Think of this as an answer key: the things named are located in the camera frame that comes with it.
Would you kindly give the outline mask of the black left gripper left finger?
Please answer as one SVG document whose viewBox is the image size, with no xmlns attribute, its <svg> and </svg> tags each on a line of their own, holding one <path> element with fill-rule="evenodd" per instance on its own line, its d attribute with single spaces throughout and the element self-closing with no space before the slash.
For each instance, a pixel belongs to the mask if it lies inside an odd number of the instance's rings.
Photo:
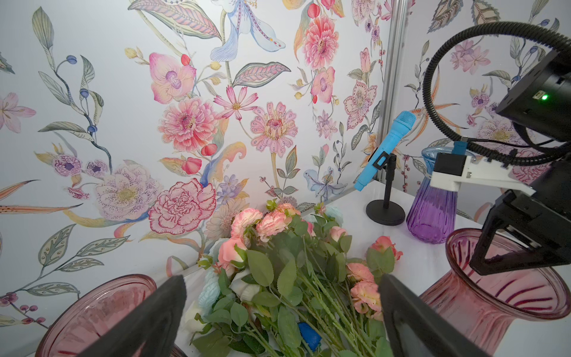
<svg viewBox="0 0 571 357">
<path fill-rule="evenodd" d="M 187 290 L 181 275 L 169 278 L 81 356 L 170 356 Z"/>
</svg>

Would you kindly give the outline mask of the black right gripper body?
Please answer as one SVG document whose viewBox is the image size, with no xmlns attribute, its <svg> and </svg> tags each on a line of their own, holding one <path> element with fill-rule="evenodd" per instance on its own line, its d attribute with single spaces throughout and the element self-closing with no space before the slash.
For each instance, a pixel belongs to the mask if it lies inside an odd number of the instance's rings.
<svg viewBox="0 0 571 357">
<path fill-rule="evenodd" d="M 489 211 L 470 266 L 479 275 L 570 264 L 570 155 L 532 183 L 535 193 L 507 190 Z M 523 248 L 486 257 L 497 231 Z"/>
</svg>

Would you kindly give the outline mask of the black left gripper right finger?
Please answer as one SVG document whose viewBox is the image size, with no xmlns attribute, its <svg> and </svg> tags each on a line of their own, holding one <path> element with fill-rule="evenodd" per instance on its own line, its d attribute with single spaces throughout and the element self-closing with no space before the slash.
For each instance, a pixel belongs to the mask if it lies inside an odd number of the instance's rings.
<svg viewBox="0 0 571 357">
<path fill-rule="evenodd" d="M 379 294 L 394 356 L 487 355 L 394 276 L 381 278 Z"/>
</svg>

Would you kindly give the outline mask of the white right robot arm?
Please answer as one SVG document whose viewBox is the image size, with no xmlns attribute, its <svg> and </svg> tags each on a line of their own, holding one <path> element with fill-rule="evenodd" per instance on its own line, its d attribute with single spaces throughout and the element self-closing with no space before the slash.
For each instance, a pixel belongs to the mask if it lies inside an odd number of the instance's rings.
<svg viewBox="0 0 571 357">
<path fill-rule="evenodd" d="M 440 60 L 480 35 L 506 35 L 547 46 L 550 52 L 508 92 L 498 115 L 538 151 L 535 157 L 502 154 L 454 132 L 438 114 L 431 82 Z M 475 25 L 455 34 L 434 54 L 423 82 L 425 109 L 454 142 L 437 156 L 433 187 L 456 192 L 464 183 L 502 187 L 471 259 L 480 275 L 570 263 L 570 39 L 522 22 Z"/>
</svg>

